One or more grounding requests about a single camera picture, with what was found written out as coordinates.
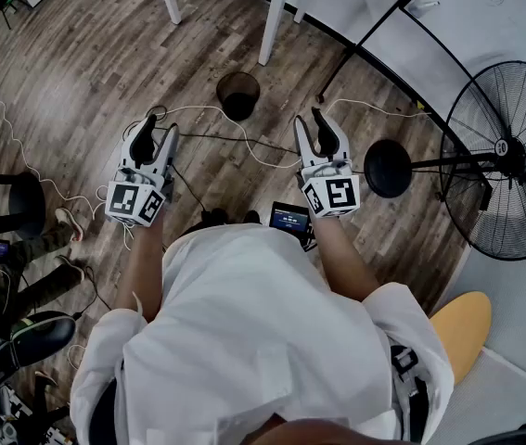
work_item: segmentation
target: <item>blue screen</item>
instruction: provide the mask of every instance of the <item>blue screen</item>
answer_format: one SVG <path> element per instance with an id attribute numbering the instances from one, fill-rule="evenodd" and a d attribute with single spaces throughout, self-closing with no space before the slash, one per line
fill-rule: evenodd
<path id="1" fill-rule="evenodd" d="M 275 210 L 271 225 L 280 229 L 305 232 L 308 226 L 308 215 L 285 210 Z"/>

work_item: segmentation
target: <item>black pedestal fan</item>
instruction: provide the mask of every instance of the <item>black pedestal fan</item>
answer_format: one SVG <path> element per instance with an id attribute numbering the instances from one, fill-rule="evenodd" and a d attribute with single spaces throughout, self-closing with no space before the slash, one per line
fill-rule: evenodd
<path id="1" fill-rule="evenodd" d="M 441 201 L 467 241 L 490 257 L 526 259 L 526 63 L 481 71 L 460 92 L 447 120 L 440 158 L 412 162 L 404 148 L 380 140 L 365 159 L 379 196 L 400 196 L 412 172 L 439 167 Z"/>

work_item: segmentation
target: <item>floor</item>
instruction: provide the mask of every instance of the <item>floor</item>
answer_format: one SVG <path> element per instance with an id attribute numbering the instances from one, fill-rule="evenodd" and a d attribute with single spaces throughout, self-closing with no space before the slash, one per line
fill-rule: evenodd
<path id="1" fill-rule="evenodd" d="M 233 70 L 251 73 L 262 88 L 253 115 L 244 122 L 250 137 L 293 148 L 293 118 L 302 114 L 312 123 L 315 91 L 339 57 L 341 44 L 306 22 L 294 24 L 286 12 L 271 61 L 262 67 L 257 59 L 266 2 L 179 0 L 179 6 L 184 21 L 178 27 L 170 22 L 163 0 L 44 0 L 32 11 L 9 15 L 11 32 L 0 15 L 0 92 L 7 117 L 23 141 L 28 162 L 53 179 L 64 196 L 83 195 L 95 207 L 96 189 L 114 173 L 122 132 L 129 123 L 156 105 L 217 105 L 215 86 Z M 399 89 L 360 58 L 353 58 L 340 73 L 327 102 L 338 97 L 365 100 L 391 112 L 417 113 Z M 353 165 L 360 171 L 367 148 L 381 138 L 401 142 L 411 159 L 433 157 L 439 151 L 441 132 L 427 117 L 385 116 L 344 102 L 331 115 L 349 135 Z M 212 110 L 183 110 L 163 124 L 173 121 L 186 134 L 240 136 L 238 128 Z M 266 146 L 256 146 L 255 153 L 269 163 L 296 160 L 293 154 Z M 207 209 L 225 208 L 235 220 L 257 209 L 265 222 L 276 200 L 304 204 L 294 179 L 296 169 L 264 167 L 243 143 L 183 137 L 175 166 Z M 0 172 L 24 170 L 0 107 Z M 50 183 L 43 186 L 51 213 L 63 201 Z M 414 175 L 404 195 L 387 200 L 371 193 L 362 180 L 362 208 L 343 220 L 379 280 L 408 284 L 426 310 L 446 286 L 465 245 L 434 196 L 438 189 L 437 175 Z M 195 223 L 201 211 L 179 179 L 173 196 L 165 220 L 166 245 Z M 81 245 L 64 253 L 93 267 L 99 292 L 111 303 L 128 255 L 122 226 L 107 222 L 102 208 L 92 220 L 81 199 L 66 206 L 87 235 Z M 0 213 L 5 211 L 6 192 L 0 189 Z M 28 281 L 50 272 L 53 257 L 35 262 L 26 272 Z M 317 251 L 311 258 L 318 263 Z M 73 313 L 92 297 L 91 285 L 84 282 L 50 308 Z M 84 345 L 106 311 L 95 302 L 79 321 L 74 343 Z M 82 353 L 73 349 L 72 362 L 78 363 Z M 50 401 L 64 404 L 75 374 L 67 349 L 14 378 L 14 386 L 28 400 L 36 369 L 58 380 Z"/>

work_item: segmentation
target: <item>trash can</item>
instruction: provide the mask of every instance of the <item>trash can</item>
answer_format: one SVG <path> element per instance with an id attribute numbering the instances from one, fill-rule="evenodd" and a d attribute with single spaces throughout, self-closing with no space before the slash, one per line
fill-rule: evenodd
<path id="1" fill-rule="evenodd" d="M 230 72 L 217 84 L 217 98 L 232 121 L 247 119 L 260 95 L 261 86 L 246 72 Z"/>

